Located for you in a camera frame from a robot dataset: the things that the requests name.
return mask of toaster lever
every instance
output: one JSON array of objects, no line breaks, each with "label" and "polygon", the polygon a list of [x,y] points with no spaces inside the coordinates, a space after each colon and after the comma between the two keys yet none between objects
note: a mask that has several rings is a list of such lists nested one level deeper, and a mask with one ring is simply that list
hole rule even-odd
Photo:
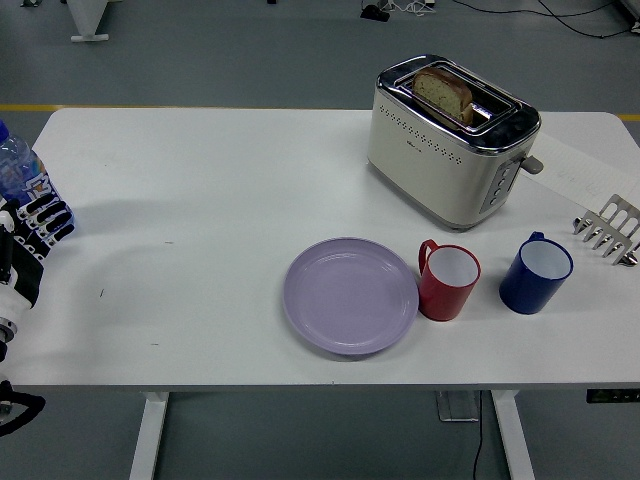
[{"label": "toaster lever", "polygon": [[544,164],[533,155],[525,158],[520,164],[524,171],[531,175],[537,175],[544,168]]}]

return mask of table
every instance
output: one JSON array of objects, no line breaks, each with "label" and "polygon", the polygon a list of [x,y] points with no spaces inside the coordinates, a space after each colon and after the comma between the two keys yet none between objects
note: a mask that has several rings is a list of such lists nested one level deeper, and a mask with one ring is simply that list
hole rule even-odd
[{"label": "table", "polygon": [[102,19],[107,3],[121,2],[122,0],[67,0],[69,11],[76,24],[78,33],[71,37],[72,42],[101,42],[109,40],[109,35],[103,33],[96,35],[98,25]]},{"label": "table", "polygon": [[[132,478],[153,474],[166,392],[492,389],[512,475],[532,478],[514,394],[640,386],[638,272],[586,247],[572,234],[585,209],[524,176],[486,222],[443,230],[368,165],[370,119],[349,110],[53,114],[34,149],[77,231],[46,260],[41,297],[9,345],[11,382],[148,392]],[[638,173],[640,150],[612,115],[544,113],[543,132]],[[533,230],[563,244],[575,271],[540,314],[521,316],[497,286]],[[343,236],[387,246],[416,275],[423,240],[456,242],[477,255],[483,275],[454,321],[418,314],[390,348],[340,357],[295,333],[281,293],[301,251]]]}]

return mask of white paper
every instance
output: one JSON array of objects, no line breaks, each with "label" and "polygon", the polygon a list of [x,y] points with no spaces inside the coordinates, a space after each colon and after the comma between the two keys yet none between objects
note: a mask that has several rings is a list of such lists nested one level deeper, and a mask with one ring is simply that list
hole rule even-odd
[{"label": "white paper", "polygon": [[630,203],[640,192],[638,178],[539,132],[529,152],[544,164],[537,175],[524,175],[592,212],[617,193]]}]

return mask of red mug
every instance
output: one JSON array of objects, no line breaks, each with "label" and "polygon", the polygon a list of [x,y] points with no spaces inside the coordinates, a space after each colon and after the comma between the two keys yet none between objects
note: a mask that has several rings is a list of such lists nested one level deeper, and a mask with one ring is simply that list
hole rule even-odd
[{"label": "red mug", "polygon": [[426,240],[420,246],[418,265],[422,275],[418,287],[422,314],[439,322],[455,318],[480,278],[478,259],[457,245],[437,245]]}]

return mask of robotic arm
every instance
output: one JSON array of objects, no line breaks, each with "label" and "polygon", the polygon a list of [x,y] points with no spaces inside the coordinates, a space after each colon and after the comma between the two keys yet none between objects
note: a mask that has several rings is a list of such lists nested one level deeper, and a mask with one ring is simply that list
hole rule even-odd
[{"label": "robotic arm", "polygon": [[[17,200],[0,197],[0,362],[18,332],[23,314],[38,299],[44,267],[51,248],[71,233],[71,213],[53,194],[44,195],[22,207]],[[8,423],[14,403],[27,409]],[[42,397],[14,392],[7,379],[0,378],[0,437],[13,433],[33,420],[44,408]]]}]

